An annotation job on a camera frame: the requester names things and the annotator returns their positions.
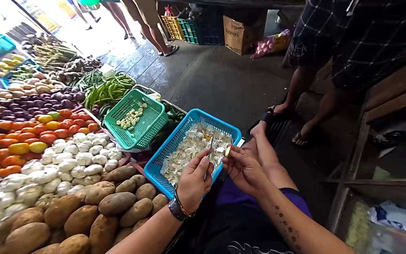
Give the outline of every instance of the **person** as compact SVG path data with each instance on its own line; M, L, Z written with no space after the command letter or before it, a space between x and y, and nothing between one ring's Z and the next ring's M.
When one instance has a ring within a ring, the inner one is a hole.
M81 6L78 8L78 5L80 5L80 3L74 3L73 0L67 0L68 3L71 4L71 6L74 8L74 11L76 12L76 14L84 21L84 23L86 23L88 25L88 28L86 30L90 30L93 29L93 27L91 25L89 25L89 22L86 20L86 18L84 17L84 15L81 12ZM93 13L91 11L87 11L88 14L90 14L90 16L92 17L93 20L95 20L96 23L98 23L98 21L101 19L101 17L95 17L93 15Z
M297 66L283 104L271 106L277 118L293 110L318 70L332 58L331 88L319 111L293 137L305 145L315 126L406 64L406 0L307 0L289 48Z
M311 219L305 200L267 140L266 125L266 121L260 121L243 148L230 145L222 166L229 178L201 234L205 242L190 253L353 254L351 248ZM209 163L208 153L209 148L183 169L177 198L169 203L170 208L163 207L107 253L161 253L186 217L180 211L195 212L203 194L211 189L214 165ZM182 209L176 206L177 199Z
M126 40L128 38L134 37L131 33L131 29L129 28L128 23L126 22L125 15L123 15L120 7L117 5L117 3L120 3L120 0L101 0L100 3L110 12L112 17L117 21L121 28L123 28L123 30L125 31L124 39Z
M159 55L170 56L178 50L177 45L167 45L157 27L159 15L154 0L122 0L134 21L140 24L140 32L153 44Z

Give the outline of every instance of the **cardboard box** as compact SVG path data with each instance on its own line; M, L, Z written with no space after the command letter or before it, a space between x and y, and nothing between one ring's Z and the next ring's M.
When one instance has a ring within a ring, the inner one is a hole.
M253 53L253 43L263 37L265 25L266 15L261 15L251 26L246 26L244 23L224 15L225 47L239 55Z

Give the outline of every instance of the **hand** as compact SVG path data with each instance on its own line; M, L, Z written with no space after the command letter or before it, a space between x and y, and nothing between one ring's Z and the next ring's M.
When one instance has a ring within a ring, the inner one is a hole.
M222 159L223 170L241 191L254 198L259 197L262 185L268 181L261 165L240 147L234 145L230 147L228 158Z
M197 210L202 200L203 194L211 189L212 171L214 165L209 162L207 155L209 148L197 154L183 169L180 181L178 182L178 198L184 210L193 213Z

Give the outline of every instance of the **yellow crate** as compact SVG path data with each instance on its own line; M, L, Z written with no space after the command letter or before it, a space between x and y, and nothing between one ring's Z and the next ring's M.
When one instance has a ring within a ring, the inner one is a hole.
M166 23L166 27L169 30L170 37L172 39L177 40L184 40L183 31L181 30L181 26L178 23L177 17L168 17L168 16L161 16L164 22Z

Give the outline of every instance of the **plaid shirt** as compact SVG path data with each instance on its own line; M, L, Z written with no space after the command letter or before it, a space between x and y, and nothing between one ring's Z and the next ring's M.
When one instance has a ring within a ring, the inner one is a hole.
M369 87L406 64L406 0L307 0L290 47L295 65L333 56L337 87Z

